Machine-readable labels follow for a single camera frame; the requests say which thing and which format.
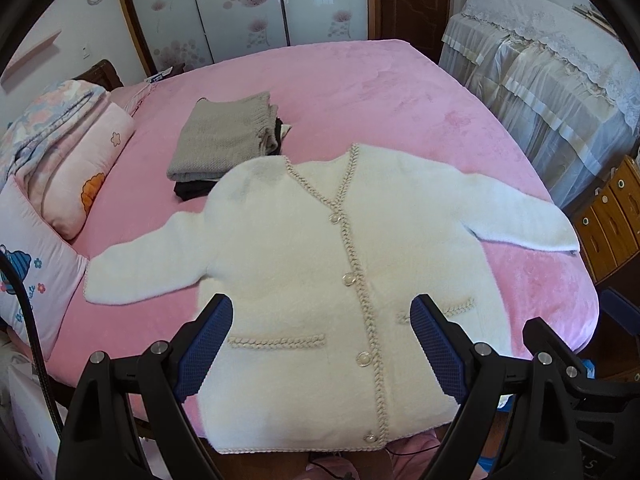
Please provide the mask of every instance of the sweater sleeve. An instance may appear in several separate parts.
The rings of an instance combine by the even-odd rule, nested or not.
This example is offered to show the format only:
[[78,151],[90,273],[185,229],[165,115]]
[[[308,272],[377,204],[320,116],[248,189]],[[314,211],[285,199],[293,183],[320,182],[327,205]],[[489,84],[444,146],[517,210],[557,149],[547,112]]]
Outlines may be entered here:
[[127,304],[193,285],[206,273],[209,248],[204,215],[177,212],[158,230],[91,259],[84,297]]
[[539,251],[580,250],[571,222],[553,203],[481,174],[462,174],[461,182],[452,190],[456,209],[464,226],[481,240]]

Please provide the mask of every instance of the folded black clothing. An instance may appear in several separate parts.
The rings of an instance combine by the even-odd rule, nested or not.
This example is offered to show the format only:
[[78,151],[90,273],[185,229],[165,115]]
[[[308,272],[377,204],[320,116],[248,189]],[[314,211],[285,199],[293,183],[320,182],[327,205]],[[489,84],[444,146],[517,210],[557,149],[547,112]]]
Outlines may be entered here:
[[278,145],[276,146],[276,149],[273,150],[271,153],[268,153],[268,155],[279,155],[280,154],[280,149],[282,148],[282,121],[280,120],[279,117],[276,117],[276,127],[273,130],[273,133],[275,134],[276,137],[276,142],[278,143]]
[[[274,134],[276,137],[277,147],[268,155],[279,155],[282,147],[282,137],[280,135],[280,129],[282,127],[282,121],[276,118],[276,127]],[[174,186],[174,193],[183,202],[191,200],[192,198],[198,198],[200,196],[207,196],[213,187],[218,183],[217,180],[192,180],[190,182],[176,182]]]
[[194,180],[192,182],[176,182],[174,193],[183,201],[199,196],[207,196],[218,183],[217,180]]

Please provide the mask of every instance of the cartoon pillow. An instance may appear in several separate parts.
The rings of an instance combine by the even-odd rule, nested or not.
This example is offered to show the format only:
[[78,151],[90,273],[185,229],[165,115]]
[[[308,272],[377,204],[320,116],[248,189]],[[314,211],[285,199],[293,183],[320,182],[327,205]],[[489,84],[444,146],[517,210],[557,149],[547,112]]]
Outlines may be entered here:
[[52,175],[42,199],[42,217],[65,240],[78,236],[133,129],[133,119],[110,103]]
[[[42,353],[48,359],[87,260],[40,218],[12,176],[0,192],[0,251],[27,291]],[[14,287],[4,272],[0,272],[0,317],[29,344]]]

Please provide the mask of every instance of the floral blanket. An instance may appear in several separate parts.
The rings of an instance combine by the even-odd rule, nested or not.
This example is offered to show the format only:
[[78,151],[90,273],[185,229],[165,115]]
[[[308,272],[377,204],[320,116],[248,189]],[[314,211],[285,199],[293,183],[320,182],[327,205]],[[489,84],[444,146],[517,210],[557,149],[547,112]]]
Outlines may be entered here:
[[[45,88],[2,137],[0,190],[12,174],[23,189],[36,173],[39,183],[45,185],[90,124],[81,130],[75,126],[96,108],[106,106],[107,101],[107,91],[87,81],[64,81]],[[71,142],[65,142],[70,134]]]

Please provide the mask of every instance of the white cardigan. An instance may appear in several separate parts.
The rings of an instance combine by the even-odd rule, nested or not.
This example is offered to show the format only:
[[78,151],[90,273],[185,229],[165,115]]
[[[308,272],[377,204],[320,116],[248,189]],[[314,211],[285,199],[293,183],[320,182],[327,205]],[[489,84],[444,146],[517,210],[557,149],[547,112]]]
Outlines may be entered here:
[[230,171],[202,213],[94,258],[85,297],[130,303],[206,276],[194,317],[217,292],[234,305],[198,394],[211,445],[373,450],[457,410],[408,322],[416,295],[511,354],[478,238],[578,250],[552,203],[447,164],[363,145],[298,166],[268,156]]

